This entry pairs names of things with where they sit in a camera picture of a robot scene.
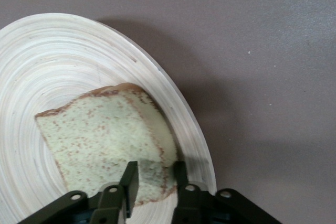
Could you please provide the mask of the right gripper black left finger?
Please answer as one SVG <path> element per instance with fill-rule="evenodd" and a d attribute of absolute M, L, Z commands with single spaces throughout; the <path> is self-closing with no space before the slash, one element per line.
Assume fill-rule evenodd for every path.
<path fill-rule="evenodd" d="M 93 197 L 74 190 L 20 223 L 126 223 L 131 217 L 139 189 L 136 161 L 129 162 L 117 184 L 104 185 Z"/>

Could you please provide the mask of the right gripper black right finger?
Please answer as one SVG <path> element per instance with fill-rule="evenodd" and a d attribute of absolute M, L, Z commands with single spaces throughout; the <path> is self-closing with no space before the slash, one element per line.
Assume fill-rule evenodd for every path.
<path fill-rule="evenodd" d="M 175 162 L 177 206 L 171 223 L 280 223 L 248 198 L 231 188 L 212 195 L 187 177 L 186 164 Z"/>

